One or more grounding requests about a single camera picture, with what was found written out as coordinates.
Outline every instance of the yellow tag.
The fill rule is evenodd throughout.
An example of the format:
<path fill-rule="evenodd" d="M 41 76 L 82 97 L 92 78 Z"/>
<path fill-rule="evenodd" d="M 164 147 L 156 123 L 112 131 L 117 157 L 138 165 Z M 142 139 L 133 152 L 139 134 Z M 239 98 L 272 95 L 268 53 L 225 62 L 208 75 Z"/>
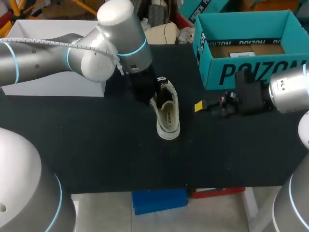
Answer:
<path fill-rule="evenodd" d="M 202 109 L 203 109 L 203 103 L 202 103 L 202 101 L 200 101 L 199 103 L 196 103 L 196 104 L 194 105 L 194 109 L 195 109 L 195 112 L 202 110 Z"/>

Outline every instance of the floor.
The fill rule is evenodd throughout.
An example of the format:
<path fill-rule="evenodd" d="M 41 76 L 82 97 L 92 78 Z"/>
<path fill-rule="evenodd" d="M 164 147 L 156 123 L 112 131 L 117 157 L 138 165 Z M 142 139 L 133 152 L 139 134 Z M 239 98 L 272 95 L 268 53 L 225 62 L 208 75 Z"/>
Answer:
<path fill-rule="evenodd" d="M 253 188 L 258 206 L 276 187 Z M 75 194 L 76 232 L 247 232 L 240 194 L 189 199 L 186 207 L 136 216 L 131 192 Z M 273 232 L 270 225 L 265 232 Z"/>

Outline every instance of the white cable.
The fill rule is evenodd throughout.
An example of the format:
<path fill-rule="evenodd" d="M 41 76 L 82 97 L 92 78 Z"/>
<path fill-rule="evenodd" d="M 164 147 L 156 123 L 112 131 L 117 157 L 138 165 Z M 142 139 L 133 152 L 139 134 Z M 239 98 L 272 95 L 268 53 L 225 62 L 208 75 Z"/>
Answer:
<path fill-rule="evenodd" d="M 50 40 L 39 40 L 39 39 L 28 39 L 28 38 L 0 38 L 0 42 L 2 43 L 29 43 L 29 44 L 45 44 L 50 46 L 60 46 L 60 47 L 71 47 L 83 50 L 94 51 L 98 53 L 105 54 L 114 59 L 112 53 L 105 51 L 103 49 L 97 47 L 90 47 L 85 45 L 78 45 L 78 44 L 71 44 L 71 43 L 62 43 L 62 42 L 55 42 Z"/>

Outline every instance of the shoe insole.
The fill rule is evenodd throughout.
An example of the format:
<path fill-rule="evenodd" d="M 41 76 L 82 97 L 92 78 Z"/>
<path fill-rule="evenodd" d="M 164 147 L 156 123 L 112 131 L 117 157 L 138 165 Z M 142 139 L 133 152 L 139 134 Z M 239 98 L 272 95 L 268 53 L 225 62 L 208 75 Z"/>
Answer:
<path fill-rule="evenodd" d="M 163 104 L 163 109 L 160 110 L 162 123 L 169 131 L 175 131 L 177 129 L 174 107 L 175 106 L 172 101 L 167 101 Z"/>

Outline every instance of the sneaker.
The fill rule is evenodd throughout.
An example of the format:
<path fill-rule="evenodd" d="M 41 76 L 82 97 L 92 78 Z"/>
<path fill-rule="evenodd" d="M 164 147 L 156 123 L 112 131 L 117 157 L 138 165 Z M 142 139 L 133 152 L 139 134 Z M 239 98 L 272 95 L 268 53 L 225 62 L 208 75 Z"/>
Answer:
<path fill-rule="evenodd" d="M 156 94 L 150 99 L 150 105 L 156 114 L 156 130 L 162 139 L 172 140 L 180 133 L 178 96 L 175 87 L 165 77 L 159 77 L 163 101 L 162 107 L 158 108 Z"/>

